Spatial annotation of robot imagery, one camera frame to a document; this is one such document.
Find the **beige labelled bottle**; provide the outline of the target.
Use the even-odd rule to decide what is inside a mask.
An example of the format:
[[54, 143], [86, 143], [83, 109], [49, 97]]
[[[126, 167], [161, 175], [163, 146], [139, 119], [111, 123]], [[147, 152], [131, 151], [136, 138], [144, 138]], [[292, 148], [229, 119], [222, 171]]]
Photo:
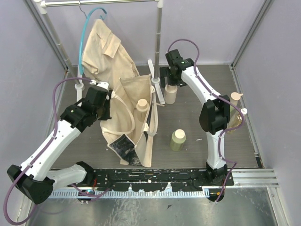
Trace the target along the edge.
[[144, 122], [147, 112], [150, 108], [149, 103], [147, 102], [146, 99], [139, 99], [137, 104], [136, 104], [136, 113], [137, 113], [137, 118], [140, 122]]

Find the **cream canvas tote bag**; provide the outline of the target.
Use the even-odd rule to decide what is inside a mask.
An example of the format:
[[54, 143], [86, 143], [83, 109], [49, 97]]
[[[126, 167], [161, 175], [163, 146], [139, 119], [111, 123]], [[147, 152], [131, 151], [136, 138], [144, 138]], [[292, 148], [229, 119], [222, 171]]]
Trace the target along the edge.
[[[107, 147], [120, 164], [151, 167], [153, 138], [158, 128], [156, 93], [150, 75], [120, 79], [111, 94], [111, 119], [100, 127]], [[136, 104], [146, 99], [150, 105], [144, 122], [137, 118]]]

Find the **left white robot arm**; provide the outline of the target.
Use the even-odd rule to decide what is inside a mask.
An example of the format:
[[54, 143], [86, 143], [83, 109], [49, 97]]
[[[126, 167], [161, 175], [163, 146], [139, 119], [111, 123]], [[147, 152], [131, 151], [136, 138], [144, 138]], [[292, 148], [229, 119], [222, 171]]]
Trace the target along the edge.
[[43, 203], [51, 193], [71, 184], [90, 186], [94, 169], [83, 161], [61, 170], [51, 167], [66, 147], [97, 120], [110, 119], [111, 90], [107, 82], [89, 87], [80, 101], [67, 107], [57, 128], [20, 166], [11, 165], [7, 174], [15, 187], [34, 204]]

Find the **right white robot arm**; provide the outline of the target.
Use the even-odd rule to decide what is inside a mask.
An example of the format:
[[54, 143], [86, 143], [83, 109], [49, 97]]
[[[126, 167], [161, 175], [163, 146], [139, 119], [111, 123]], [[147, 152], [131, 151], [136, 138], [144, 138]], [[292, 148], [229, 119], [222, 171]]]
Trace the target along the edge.
[[177, 49], [165, 54], [168, 66], [160, 68], [161, 86], [189, 86], [199, 99], [202, 109], [199, 124], [206, 133], [208, 158], [205, 178], [213, 186], [227, 175], [224, 159], [223, 131], [230, 121], [230, 98], [220, 95], [202, 76], [194, 61], [181, 57]]

